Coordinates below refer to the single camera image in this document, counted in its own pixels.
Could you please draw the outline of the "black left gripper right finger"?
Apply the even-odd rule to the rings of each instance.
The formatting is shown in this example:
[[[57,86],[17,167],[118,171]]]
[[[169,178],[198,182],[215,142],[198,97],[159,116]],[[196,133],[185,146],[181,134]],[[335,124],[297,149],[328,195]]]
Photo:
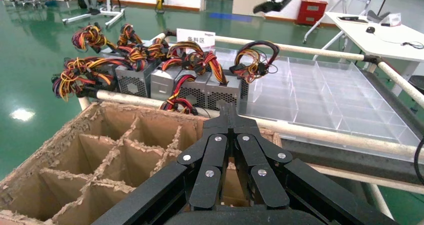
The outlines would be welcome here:
[[[267,209],[288,208],[290,199],[280,179],[284,165],[293,160],[292,154],[265,139],[257,122],[239,116],[234,103],[228,104],[228,131],[237,175],[250,201]]]

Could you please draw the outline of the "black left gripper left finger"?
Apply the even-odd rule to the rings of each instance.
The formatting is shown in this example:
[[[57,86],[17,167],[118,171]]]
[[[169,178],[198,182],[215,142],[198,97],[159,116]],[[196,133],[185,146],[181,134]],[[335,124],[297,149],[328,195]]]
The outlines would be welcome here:
[[[229,103],[220,106],[219,116],[203,123],[201,137],[177,157],[187,170],[187,201],[191,211],[212,211],[220,204],[222,181],[229,158]]]

